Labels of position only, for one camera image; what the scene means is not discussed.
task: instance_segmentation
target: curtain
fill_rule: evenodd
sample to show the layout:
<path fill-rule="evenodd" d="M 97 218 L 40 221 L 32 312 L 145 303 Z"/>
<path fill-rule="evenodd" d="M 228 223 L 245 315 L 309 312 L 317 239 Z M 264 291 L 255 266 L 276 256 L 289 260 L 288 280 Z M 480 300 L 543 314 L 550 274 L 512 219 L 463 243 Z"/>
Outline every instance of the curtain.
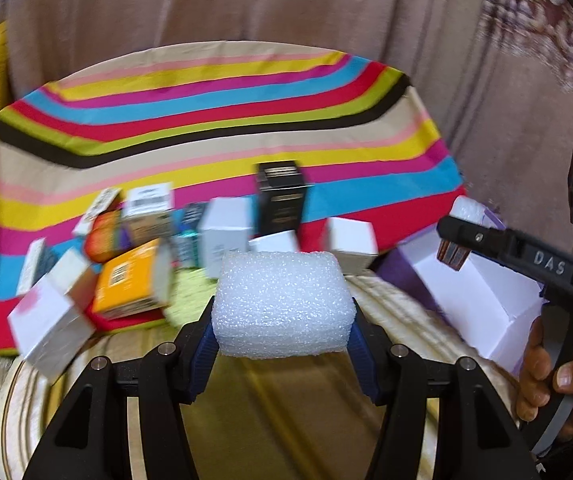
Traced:
<path fill-rule="evenodd" d="M 17 97 L 164 44 L 333 48 L 411 76 L 471 196 L 570 249 L 573 9 L 566 0 L 4 0 Z"/>

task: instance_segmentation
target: orange box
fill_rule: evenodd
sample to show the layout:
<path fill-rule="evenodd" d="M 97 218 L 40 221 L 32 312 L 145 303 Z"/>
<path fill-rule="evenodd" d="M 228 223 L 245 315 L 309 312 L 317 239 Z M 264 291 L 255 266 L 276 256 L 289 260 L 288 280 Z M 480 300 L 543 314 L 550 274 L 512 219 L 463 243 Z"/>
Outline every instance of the orange box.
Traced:
<path fill-rule="evenodd" d="M 156 238 L 107 262 L 100 273 L 93 313 L 105 319 L 168 306 L 171 249 Z"/>

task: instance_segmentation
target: blue stripe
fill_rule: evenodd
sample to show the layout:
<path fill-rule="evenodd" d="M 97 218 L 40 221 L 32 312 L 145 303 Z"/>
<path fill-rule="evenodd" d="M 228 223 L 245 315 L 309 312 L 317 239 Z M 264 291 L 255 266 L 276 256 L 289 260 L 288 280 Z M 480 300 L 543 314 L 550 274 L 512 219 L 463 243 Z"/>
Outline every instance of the blue stripe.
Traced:
<path fill-rule="evenodd" d="M 346 66 L 332 74 L 284 84 L 271 84 L 251 88 L 236 88 L 207 92 L 199 95 L 103 108 L 69 108 L 53 101 L 41 89 L 28 94 L 24 100 L 63 121 L 76 124 L 116 124 L 166 117 L 208 108 L 219 108 L 246 103 L 261 103 L 290 97 L 315 95 L 345 86 L 364 70 L 369 63 L 362 57 L 352 57 Z"/>
<path fill-rule="evenodd" d="M 307 197 L 303 221 L 312 222 L 330 216 L 447 193 L 460 185 L 460 174 L 451 157 L 421 173 L 367 176 L 316 184 L 311 187 Z M 176 225 L 179 225 L 181 216 L 180 210 L 175 212 Z M 57 244 L 54 250 L 60 256 L 69 247 L 81 250 L 82 240 L 78 238 L 62 242 Z M 23 261 L 24 256 L 0 255 L 0 301 L 10 300 L 15 296 Z"/>

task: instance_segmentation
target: product box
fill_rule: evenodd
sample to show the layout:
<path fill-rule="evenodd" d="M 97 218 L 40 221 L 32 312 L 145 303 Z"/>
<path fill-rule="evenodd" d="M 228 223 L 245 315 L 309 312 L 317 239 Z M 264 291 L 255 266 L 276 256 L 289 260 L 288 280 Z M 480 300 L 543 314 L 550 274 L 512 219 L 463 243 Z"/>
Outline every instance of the product box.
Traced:
<path fill-rule="evenodd" d="M 180 233 L 171 240 L 176 249 L 180 267 L 199 267 L 198 225 L 206 209 L 206 202 L 190 203 L 183 209 Z"/>
<path fill-rule="evenodd" d="M 298 253 L 295 231 L 281 231 L 272 235 L 249 240 L 249 248 L 254 253 Z"/>
<path fill-rule="evenodd" d="M 90 321 L 48 276 L 20 300 L 8 320 L 22 358 L 52 383 L 94 332 Z"/>
<path fill-rule="evenodd" d="M 108 262 L 133 247 L 131 238 L 122 225 L 121 211 L 100 213 L 84 240 L 84 252 L 97 264 Z"/>
<path fill-rule="evenodd" d="M 256 178 L 260 236 L 297 231 L 309 186 L 295 161 L 258 164 Z"/>
<path fill-rule="evenodd" d="M 100 213 L 113 211 L 118 208 L 120 202 L 122 202 L 122 196 L 118 187 L 107 187 L 100 191 L 100 194 L 95 197 L 95 200 L 93 200 L 93 203 L 89 206 L 86 213 L 82 215 L 80 221 L 73 228 L 73 235 L 87 236 L 90 233 L 95 218 L 97 218 Z"/>
<path fill-rule="evenodd" d="M 325 247 L 337 258 L 343 274 L 358 276 L 377 256 L 371 222 L 332 217 L 327 220 Z"/>
<path fill-rule="evenodd" d="M 200 263 L 208 278 L 219 278 L 226 251 L 248 249 L 253 235 L 249 198 L 214 198 L 198 225 Z"/>
<path fill-rule="evenodd" d="M 61 293 L 84 311 L 93 300 L 98 274 L 89 259 L 71 247 L 48 273 L 49 280 Z"/>
<path fill-rule="evenodd" d="M 540 284 L 473 253 L 460 270 L 454 270 L 437 259 L 440 241 L 431 227 L 402 242 L 397 250 L 464 341 L 482 357 L 515 373 L 531 323 L 541 311 Z"/>
<path fill-rule="evenodd" d="M 173 229 L 173 193 L 169 182 L 129 190 L 122 221 L 134 246 L 155 238 L 169 238 Z"/>
<path fill-rule="evenodd" d="M 169 241 L 156 238 L 109 261 L 100 273 L 93 313 L 115 319 L 168 306 L 172 260 Z"/>
<path fill-rule="evenodd" d="M 16 296 L 24 296 L 42 276 L 53 268 L 55 260 L 55 253 L 46 244 L 46 238 L 33 240 L 28 246 L 22 270 L 20 270 Z"/>

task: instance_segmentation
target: green cloth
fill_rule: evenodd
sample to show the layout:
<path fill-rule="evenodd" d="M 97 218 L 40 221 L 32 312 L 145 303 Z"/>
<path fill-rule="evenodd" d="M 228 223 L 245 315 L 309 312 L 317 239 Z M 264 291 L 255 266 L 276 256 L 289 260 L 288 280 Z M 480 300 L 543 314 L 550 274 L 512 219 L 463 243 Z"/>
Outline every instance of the green cloth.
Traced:
<path fill-rule="evenodd" d="M 204 269 L 175 271 L 170 306 L 163 309 L 164 317 L 177 328 L 197 321 L 215 294 L 217 280 L 210 280 Z"/>

